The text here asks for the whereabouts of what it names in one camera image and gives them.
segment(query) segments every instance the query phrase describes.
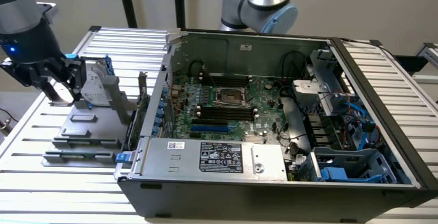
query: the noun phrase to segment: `blue pcie slot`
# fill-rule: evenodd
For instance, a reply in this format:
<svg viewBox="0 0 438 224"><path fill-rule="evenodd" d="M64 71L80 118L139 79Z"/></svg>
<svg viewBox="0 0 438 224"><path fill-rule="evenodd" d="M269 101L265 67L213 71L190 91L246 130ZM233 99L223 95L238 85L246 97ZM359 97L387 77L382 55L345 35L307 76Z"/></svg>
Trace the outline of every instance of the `blue pcie slot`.
<svg viewBox="0 0 438 224"><path fill-rule="evenodd" d="M190 128L193 131L197 132L223 132L229 133L231 128L229 126L191 126Z"/></svg>

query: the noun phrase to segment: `white wall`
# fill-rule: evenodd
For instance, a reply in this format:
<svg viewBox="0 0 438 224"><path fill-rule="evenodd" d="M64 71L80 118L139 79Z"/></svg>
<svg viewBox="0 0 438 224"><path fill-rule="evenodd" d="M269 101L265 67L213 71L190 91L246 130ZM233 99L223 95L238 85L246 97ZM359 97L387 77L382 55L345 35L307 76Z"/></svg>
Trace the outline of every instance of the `white wall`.
<svg viewBox="0 0 438 224"><path fill-rule="evenodd" d="M127 26L122 0L39 1L58 3L54 30L64 52L74 50L91 25ZM291 34L379 39L398 54L413 54L422 42L438 42L438 0L291 1L299 11ZM139 26L176 27L174 0L134 0L134 6ZM222 0L186 0L187 27L217 29L221 10ZM0 83L0 91L20 87L3 71Z"/></svg>

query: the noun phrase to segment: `side panel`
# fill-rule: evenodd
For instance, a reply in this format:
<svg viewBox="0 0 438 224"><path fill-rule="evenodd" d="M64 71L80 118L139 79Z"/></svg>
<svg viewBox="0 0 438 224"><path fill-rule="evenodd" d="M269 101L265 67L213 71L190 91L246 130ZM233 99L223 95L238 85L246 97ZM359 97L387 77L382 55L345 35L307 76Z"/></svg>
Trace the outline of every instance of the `side panel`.
<svg viewBox="0 0 438 224"><path fill-rule="evenodd" d="M294 67L301 69L305 67L306 58L297 54L297 51L310 55L327 43L309 38L294 39L189 32L182 44L186 53L182 63L189 65L193 60L202 60L211 73L279 76L286 53L286 62L291 61L294 55L299 60Z"/></svg>
<svg viewBox="0 0 438 224"><path fill-rule="evenodd" d="M342 57L342 62L345 65L345 70L349 71L349 74L351 75L351 78L355 83L359 84L357 90L361 91L365 99L369 102L370 108L373 112L375 113L375 116L378 118L378 121L381 122L381 126L383 130L387 133L387 136L390 140L394 142L395 148L406 161L406 164L414 174L414 177L417 181L420 182L424 189L429 189L428 194L422 195L418 199L414 199L413 201L408 202L403 207L416 207L420 204L422 204L425 201L432 200L438 195L438 181L425 163L422 160L422 157L420 153L417 152L412 142L409 141L405 131L402 130L401 126L398 125L387 106L385 106L385 103L382 99L379 98L379 89L374 88L367 80L367 77L365 76L363 71L361 70L358 66L358 62L354 61L350 52L345 48L343 42L341 39L334 38L333 39L333 46L337 49L337 52L339 53L339 56ZM398 92L395 90L394 96L402 95L403 93Z"/></svg>
<svg viewBox="0 0 438 224"><path fill-rule="evenodd" d="M365 223L416 198L420 190L215 185L119 181L146 218Z"/></svg>

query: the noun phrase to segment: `sticker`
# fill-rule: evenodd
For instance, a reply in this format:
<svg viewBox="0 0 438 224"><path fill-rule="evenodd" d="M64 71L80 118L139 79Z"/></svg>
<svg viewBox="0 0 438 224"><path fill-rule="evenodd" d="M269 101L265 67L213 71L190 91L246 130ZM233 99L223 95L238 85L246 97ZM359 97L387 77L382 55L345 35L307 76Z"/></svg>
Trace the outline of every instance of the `sticker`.
<svg viewBox="0 0 438 224"><path fill-rule="evenodd" d="M251 45L241 45L241 51L251 51L253 46Z"/></svg>
<svg viewBox="0 0 438 224"><path fill-rule="evenodd" d="M242 145L201 143L199 170L210 173L243 173Z"/></svg>
<svg viewBox="0 0 438 224"><path fill-rule="evenodd" d="M167 143L167 149L176 149L176 150L184 150L184 144L186 142L182 142L182 141L170 141Z"/></svg>
<svg viewBox="0 0 438 224"><path fill-rule="evenodd" d="M80 92L84 100L94 105L106 107L110 106L110 101L104 92L99 74L91 70L87 70L87 81Z"/></svg>

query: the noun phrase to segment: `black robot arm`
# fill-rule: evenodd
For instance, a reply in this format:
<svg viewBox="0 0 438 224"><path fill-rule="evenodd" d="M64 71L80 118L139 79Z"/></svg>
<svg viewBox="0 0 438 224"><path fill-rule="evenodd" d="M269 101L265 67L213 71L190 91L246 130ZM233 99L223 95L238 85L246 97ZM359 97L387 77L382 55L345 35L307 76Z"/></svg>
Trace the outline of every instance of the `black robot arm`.
<svg viewBox="0 0 438 224"><path fill-rule="evenodd" d="M87 80L86 63L70 59L35 0L0 0L0 47L7 56L0 67L24 85L46 93L54 105L66 105L51 83L52 78L68 89L74 100Z"/></svg>

